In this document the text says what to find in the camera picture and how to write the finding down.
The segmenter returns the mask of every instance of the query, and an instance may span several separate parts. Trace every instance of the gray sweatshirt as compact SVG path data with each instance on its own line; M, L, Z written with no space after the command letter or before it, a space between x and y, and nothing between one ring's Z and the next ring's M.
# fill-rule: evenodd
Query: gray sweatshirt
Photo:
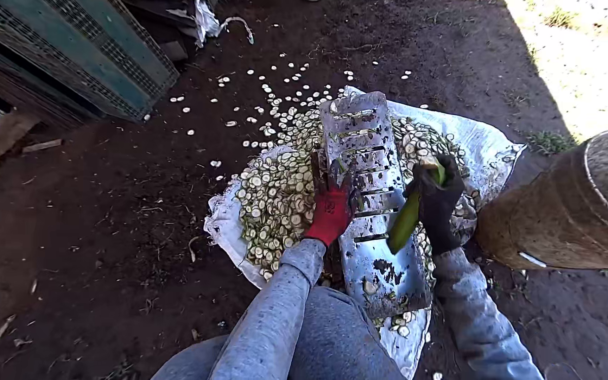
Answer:
M287 378L323 255L325 245L316 239L304 239L284 252L280 268L226 340L211 379ZM468 262L461 248L434 257L434 262L436 295L476 378L543 379L518 334L487 295L480 268Z

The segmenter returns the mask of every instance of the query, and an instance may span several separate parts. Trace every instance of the leg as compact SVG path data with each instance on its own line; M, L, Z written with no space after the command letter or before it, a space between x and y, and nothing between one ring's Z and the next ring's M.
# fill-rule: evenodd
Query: leg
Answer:
M206 380L229 335L191 345L168 359L151 380Z
M309 294L289 378L405 380L365 310L328 287Z

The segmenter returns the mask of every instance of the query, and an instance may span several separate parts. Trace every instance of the person's right hand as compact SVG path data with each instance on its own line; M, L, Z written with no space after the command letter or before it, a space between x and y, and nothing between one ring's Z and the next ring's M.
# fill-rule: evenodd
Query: person's right hand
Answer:
M415 164L412 168L414 180L404 193L406 197L421 197L419 220L426 229L433 255L461 246L461 241L452 233L449 219L465 188L454 157L438 155L436 158L444 167L443 185L438 185L424 167Z

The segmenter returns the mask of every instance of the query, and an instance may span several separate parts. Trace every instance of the work glove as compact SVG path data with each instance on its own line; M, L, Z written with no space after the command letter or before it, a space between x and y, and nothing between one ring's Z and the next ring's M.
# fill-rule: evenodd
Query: work glove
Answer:
M403 194L406 197L421 196L419 220L426 229L432 255L439 255L461 246L459 238L452 233L449 219L465 188L454 157L442 154L436 158L444 167L443 185L438 185L427 169L415 164L412 168L414 180Z
M304 238L318 239L329 247L339 238L350 224L355 213L355 202L351 202L351 177L354 169L349 168L344 176L341 186L337 186L337 177L341 172L341 165L337 160L332 162L327 183L323 183L314 170L313 187L316 191L316 211L313 212L311 227L304 234Z

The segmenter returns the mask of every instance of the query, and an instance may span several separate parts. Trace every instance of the person's left hand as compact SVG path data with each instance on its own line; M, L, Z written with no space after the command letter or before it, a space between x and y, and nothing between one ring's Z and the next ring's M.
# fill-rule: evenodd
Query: person's left hand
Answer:
M351 202L351 177L354 170L349 168L342 185L337 186L337 176L340 171L341 165L334 160L328 183L320 183L316 175L313 177L313 185L316 189L316 211L304 238L318 239L326 247L344 233L355 213L355 202Z

